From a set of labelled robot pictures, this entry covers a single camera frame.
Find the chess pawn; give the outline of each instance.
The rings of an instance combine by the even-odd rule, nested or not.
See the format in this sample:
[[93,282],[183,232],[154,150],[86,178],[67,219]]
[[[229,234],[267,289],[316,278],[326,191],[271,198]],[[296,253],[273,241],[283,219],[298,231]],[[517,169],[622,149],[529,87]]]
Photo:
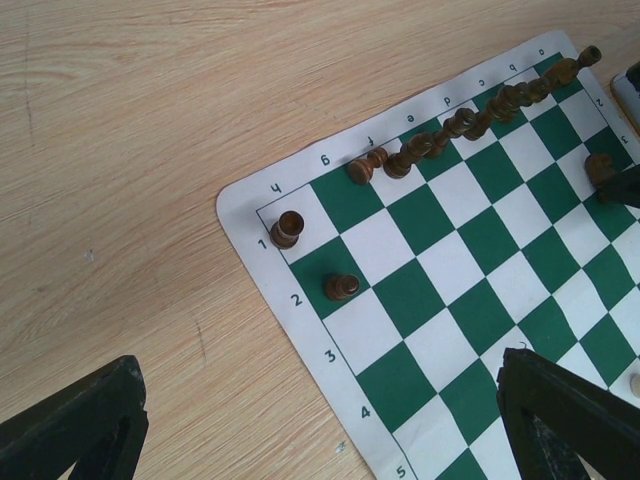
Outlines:
[[476,114],[470,108],[459,108],[453,117],[444,121],[442,130],[433,134],[433,146],[426,153],[427,158],[439,157],[452,138],[459,138],[476,124]]
[[287,250],[298,243],[298,238],[304,229],[302,215],[289,210],[280,215],[269,232],[271,243],[281,250]]
[[347,167],[349,176],[358,185],[366,185],[373,177],[373,170],[380,168],[389,158],[387,151],[382,148],[374,148],[364,158],[356,158]]
[[324,286],[324,293],[333,302],[341,302],[360,290],[360,280],[355,275],[333,275]]
[[418,133],[403,144],[400,152],[389,156],[384,164],[384,171],[391,178],[404,178],[411,171],[414,163],[420,162],[433,147],[431,133]]
[[555,91],[560,87],[569,85],[578,76],[581,69],[590,67],[599,62],[602,53],[598,47],[593,45],[585,48],[577,60],[573,58],[563,58],[544,72],[543,76],[549,80],[550,91]]

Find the vinyl chess mat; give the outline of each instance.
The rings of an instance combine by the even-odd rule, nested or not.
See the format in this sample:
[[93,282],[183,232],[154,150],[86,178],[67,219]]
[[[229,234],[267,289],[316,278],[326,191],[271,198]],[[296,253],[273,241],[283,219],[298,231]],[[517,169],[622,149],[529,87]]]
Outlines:
[[[454,139],[401,180],[346,164],[397,152],[503,84],[577,57],[550,32],[227,187],[220,221],[256,285],[378,478],[518,479],[495,393],[506,347],[526,346],[640,406],[640,211],[599,203],[590,153],[618,169],[640,145],[593,75]],[[287,211],[305,229],[278,250]],[[329,301],[327,276],[358,294]]]

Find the light wood grain surface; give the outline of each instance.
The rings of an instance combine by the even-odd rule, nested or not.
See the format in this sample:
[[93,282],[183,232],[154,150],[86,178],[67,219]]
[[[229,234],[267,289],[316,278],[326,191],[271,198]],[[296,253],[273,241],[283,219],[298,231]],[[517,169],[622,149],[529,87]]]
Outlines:
[[134,354],[136,478],[371,478],[216,196],[557,28],[639,59],[637,0],[1,0],[0,421]]

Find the chess piece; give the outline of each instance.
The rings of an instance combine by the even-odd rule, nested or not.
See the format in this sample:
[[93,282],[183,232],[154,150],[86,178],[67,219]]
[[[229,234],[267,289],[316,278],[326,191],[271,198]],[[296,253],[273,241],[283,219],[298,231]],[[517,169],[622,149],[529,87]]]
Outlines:
[[431,133],[418,133],[402,145],[400,152],[389,156],[384,164],[384,171],[391,178],[404,178],[411,171],[414,163],[420,162],[433,147]]
[[333,275],[324,285],[324,293],[334,302],[354,296],[360,290],[360,280],[355,275]]
[[287,250],[298,243],[298,238],[304,229],[302,215],[289,210],[280,215],[269,232],[271,242],[281,250]]
[[373,177],[373,169],[380,168],[389,158],[387,151],[382,148],[374,148],[364,158],[356,158],[347,167],[349,176],[358,185],[366,185]]
[[585,48],[578,59],[563,58],[542,74],[550,83],[550,91],[569,85],[578,76],[580,70],[597,63],[602,58],[598,47],[593,45]]
[[490,98],[485,109],[478,113],[476,124],[463,133],[464,137],[467,140],[478,140],[487,132],[494,120],[502,123],[511,122],[527,95],[525,86],[525,83],[503,86],[498,95]]
[[459,108],[455,115],[444,121],[442,130],[433,134],[433,146],[427,158],[439,157],[452,138],[459,138],[476,123],[476,114],[470,108]]

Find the green square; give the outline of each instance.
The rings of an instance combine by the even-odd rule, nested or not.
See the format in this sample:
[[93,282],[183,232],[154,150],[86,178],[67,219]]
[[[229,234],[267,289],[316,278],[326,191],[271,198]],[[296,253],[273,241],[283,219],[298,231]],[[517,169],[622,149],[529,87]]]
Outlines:
[[557,105],[531,120],[531,126],[554,160],[564,157],[582,143],[571,122]]
[[606,153],[610,155],[613,160],[613,166],[619,172],[633,163],[629,152],[616,137],[616,134],[613,133],[611,127],[605,127],[584,142],[584,145],[589,150],[589,153]]
[[551,293],[580,270],[580,265],[553,227],[524,247],[522,253]]
[[[296,260],[291,264],[291,271],[320,319],[331,315],[369,288],[367,280],[340,237],[334,238],[329,243]],[[324,284],[335,274],[351,274],[358,277],[360,280],[358,293],[344,302],[329,300],[324,293]]]
[[487,480],[487,476],[469,449],[466,449],[436,480]]
[[387,210],[415,255],[454,230],[428,185],[405,195]]
[[[533,68],[536,70],[536,72],[538,72],[538,75],[542,76],[544,72],[549,70],[556,62],[558,62],[562,58],[563,57],[561,54],[556,53],[555,55],[538,63]],[[566,100],[567,98],[569,98],[571,95],[578,93],[580,90],[582,90],[582,83],[580,83],[580,80],[576,78],[569,85],[567,85],[566,87],[559,88],[558,90],[553,92],[551,95],[553,95],[553,98],[557,103],[560,103],[563,100]]]
[[[484,110],[487,106],[487,102],[489,101],[489,99],[498,95],[498,92],[502,87],[504,87],[503,83],[501,83],[500,85],[496,85],[493,88],[490,88],[489,90],[481,93],[477,97],[474,97],[473,103],[475,103],[478,110],[480,111]],[[513,132],[518,127],[521,127],[525,123],[527,123],[527,118],[522,113],[522,110],[519,110],[517,115],[511,122],[502,123],[502,122],[498,122],[497,120],[494,120],[493,122],[491,122],[490,128],[491,128],[491,131],[494,133],[494,135],[498,139],[500,139],[505,135],[507,135],[508,133]]]
[[518,326],[531,340],[536,353],[547,360],[557,362],[578,339],[573,334],[560,306],[553,297],[527,315]]
[[615,307],[636,286],[612,245],[587,263],[584,271],[596,287],[607,310]]
[[485,275],[518,251],[518,245],[493,207],[469,220],[458,233]]
[[383,279],[373,290],[403,338],[444,308],[444,302],[416,259]]
[[524,183],[499,142],[473,155],[467,160],[467,166],[491,203],[497,202]]
[[573,188],[557,164],[553,164],[529,180],[529,190],[555,223],[580,203]]
[[595,194],[584,201],[584,206],[610,242],[622,235],[636,221],[629,209],[621,203],[601,203]]
[[478,355],[514,326],[486,278],[453,302],[449,311]]
[[404,342],[367,367],[357,379],[391,433],[436,394]]
[[[438,130],[442,130],[442,125],[440,125],[440,122],[437,118],[432,118],[428,122],[425,122],[422,125],[418,125],[417,127],[400,135],[398,139],[402,143],[407,143],[409,142],[409,140],[411,140],[411,137],[417,135],[418,133],[435,133]],[[429,180],[436,178],[441,173],[446,172],[454,165],[457,165],[461,161],[462,157],[453,146],[453,144],[450,143],[438,158],[425,158],[422,162],[418,163],[417,166],[424,179],[428,182]]]
[[346,166],[316,178],[311,187],[339,233],[383,208],[373,187],[353,183]]
[[607,386],[611,386],[636,358],[633,349],[609,315],[589,330],[580,344]]
[[478,359],[440,392],[468,445],[500,416],[496,390],[491,374]]

